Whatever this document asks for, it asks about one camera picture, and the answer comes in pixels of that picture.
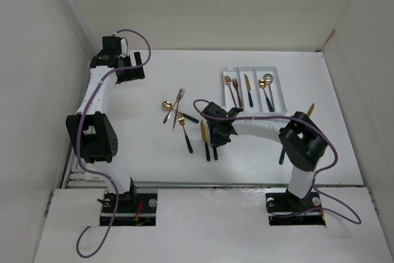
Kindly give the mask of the gold spoon green handle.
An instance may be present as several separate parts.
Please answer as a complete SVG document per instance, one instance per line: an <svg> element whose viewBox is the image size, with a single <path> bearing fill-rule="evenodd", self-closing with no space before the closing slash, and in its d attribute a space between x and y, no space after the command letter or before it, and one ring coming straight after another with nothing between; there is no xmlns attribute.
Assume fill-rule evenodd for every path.
<svg viewBox="0 0 394 263"><path fill-rule="evenodd" d="M165 110L168 110L170 113L172 112L172 111L175 111L175 109L172 107L172 104L171 104L171 102L170 101L164 101L163 103L162 103L162 107L165 109ZM186 118L186 119L188 119L188 120L190 120L190 121L192 121L192 122L194 122L194 123L199 123L199 120L198 119L196 119L196 118L194 118L194 117L192 117L192 116L190 116L190 115L187 115L187 114L185 114L185 113L181 113L181 112L177 112L177 114L178 115L182 115L184 118Z"/></svg>
<svg viewBox="0 0 394 263"><path fill-rule="evenodd" d="M267 85L265 83L265 80L263 78L259 79L259 87L261 88L261 90L263 90L263 93L264 93L264 96L265 96L265 100L266 100L266 103L267 103L267 107L268 107L270 112L274 112L274 109L273 109L273 106L271 104L271 101L268 98L268 94L267 94L267 92L265 90L266 86Z"/></svg>

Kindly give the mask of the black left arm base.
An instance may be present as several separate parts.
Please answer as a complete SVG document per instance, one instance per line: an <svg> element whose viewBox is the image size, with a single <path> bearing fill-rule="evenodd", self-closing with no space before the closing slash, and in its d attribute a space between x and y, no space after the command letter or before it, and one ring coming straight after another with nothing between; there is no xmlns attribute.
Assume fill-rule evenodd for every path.
<svg viewBox="0 0 394 263"><path fill-rule="evenodd" d="M108 226L115 210L115 194L106 193L97 201L102 204L100 226ZM157 192L140 192L136 196L120 195L113 226L155 226L157 205Z"/></svg>

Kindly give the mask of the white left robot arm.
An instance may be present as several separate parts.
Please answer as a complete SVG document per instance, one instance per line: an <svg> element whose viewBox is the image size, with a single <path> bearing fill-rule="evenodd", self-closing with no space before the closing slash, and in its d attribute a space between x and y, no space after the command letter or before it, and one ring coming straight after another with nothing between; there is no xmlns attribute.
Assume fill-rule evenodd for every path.
<svg viewBox="0 0 394 263"><path fill-rule="evenodd" d="M67 116L66 128L86 176L104 180L108 193L118 193L116 204L129 212L136 208L138 197L133 193L132 179L114 160L119 143L107 110L115 85L145 79L145 73L143 68L118 70L132 66L126 38L104 36L102 46L90 63L90 80L82 104L74 115Z"/></svg>

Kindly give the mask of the rose gold fork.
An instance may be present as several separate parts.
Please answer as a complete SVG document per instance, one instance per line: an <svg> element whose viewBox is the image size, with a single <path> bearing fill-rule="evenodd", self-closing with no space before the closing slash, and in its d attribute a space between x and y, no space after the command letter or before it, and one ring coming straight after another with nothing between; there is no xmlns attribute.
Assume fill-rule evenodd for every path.
<svg viewBox="0 0 394 263"><path fill-rule="evenodd" d="M230 95L231 95L234 107L237 108L238 106L236 104L235 96L234 96L233 91L231 89L232 80L231 80L231 78L228 75L224 76L224 80L225 80L225 82L226 82L226 84L227 84L227 86L228 86L228 88L230 90Z"/></svg>
<svg viewBox="0 0 394 263"><path fill-rule="evenodd" d="M238 105L239 105L240 108L242 108L243 107L243 102L242 102L241 96L239 94L239 84L238 84L237 79L233 78L232 79L232 83L233 83L233 87L235 88L235 91L236 91L236 95L237 95L237 99L238 99Z"/></svg>

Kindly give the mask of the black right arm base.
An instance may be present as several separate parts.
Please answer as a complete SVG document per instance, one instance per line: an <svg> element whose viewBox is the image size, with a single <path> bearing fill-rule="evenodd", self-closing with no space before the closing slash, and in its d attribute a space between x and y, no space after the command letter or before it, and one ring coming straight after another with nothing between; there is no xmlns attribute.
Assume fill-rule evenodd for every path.
<svg viewBox="0 0 394 263"><path fill-rule="evenodd" d="M270 226L326 225L317 192L310 192L304 199L287 191L267 192L265 198Z"/></svg>

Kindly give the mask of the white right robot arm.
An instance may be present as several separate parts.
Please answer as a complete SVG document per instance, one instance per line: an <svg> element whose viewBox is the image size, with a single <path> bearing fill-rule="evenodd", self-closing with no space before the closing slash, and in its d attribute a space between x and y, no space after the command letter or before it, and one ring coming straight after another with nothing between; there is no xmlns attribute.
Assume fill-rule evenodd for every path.
<svg viewBox="0 0 394 263"><path fill-rule="evenodd" d="M293 165L286 205L298 210L307 204L316 167L328 140L306 113L260 116L236 107L226 111L210 102L201 114L208 123L213 148L231 142L231 135L255 136L281 144Z"/></svg>

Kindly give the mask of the silver spoon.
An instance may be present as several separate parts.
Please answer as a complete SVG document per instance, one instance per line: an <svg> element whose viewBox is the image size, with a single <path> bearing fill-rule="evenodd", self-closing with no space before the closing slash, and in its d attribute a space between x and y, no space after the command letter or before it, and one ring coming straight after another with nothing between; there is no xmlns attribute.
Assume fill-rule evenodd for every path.
<svg viewBox="0 0 394 263"><path fill-rule="evenodd" d="M266 85L268 86L268 90L269 90L269 93L270 93L270 101L271 101L273 110L275 110L275 101L274 101L273 92L272 92L272 89L271 89L271 85L273 83L273 75L270 74L270 73L267 73L267 74L265 74L263 76L263 78L264 78L264 80L266 82Z"/></svg>

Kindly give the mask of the gold knife green handle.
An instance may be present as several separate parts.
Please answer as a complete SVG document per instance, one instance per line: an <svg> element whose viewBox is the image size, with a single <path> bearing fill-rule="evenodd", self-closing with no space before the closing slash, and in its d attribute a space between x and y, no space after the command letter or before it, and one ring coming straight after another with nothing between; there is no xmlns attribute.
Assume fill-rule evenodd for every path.
<svg viewBox="0 0 394 263"><path fill-rule="evenodd" d="M311 116L311 114L312 114L312 112L313 112L313 110L314 110L314 107L315 107L315 104L312 103L311 106L310 106L310 108L309 108L308 111L307 111L307 116L308 116L308 117Z"/></svg>
<svg viewBox="0 0 394 263"><path fill-rule="evenodd" d="M249 100L249 106L252 108L254 106L253 100L252 100L252 94L251 94L251 85L249 78L247 74L244 74L244 79L246 83L246 89L247 89L247 95L248 95L248 100Z"/></svg>
<svg viewBox="0 0 394 263"><path fill-rule="evenodd" d="M210 152L209 152L209 146L208 146L208 143L207 143L206 130L205 130L205 127L204 127L204 121L203 120L200 121L200 130L201 130L201 137L202 137L202 140L204 142L206 161L210 161L211 160L211 156L210 156Z"/></svg>

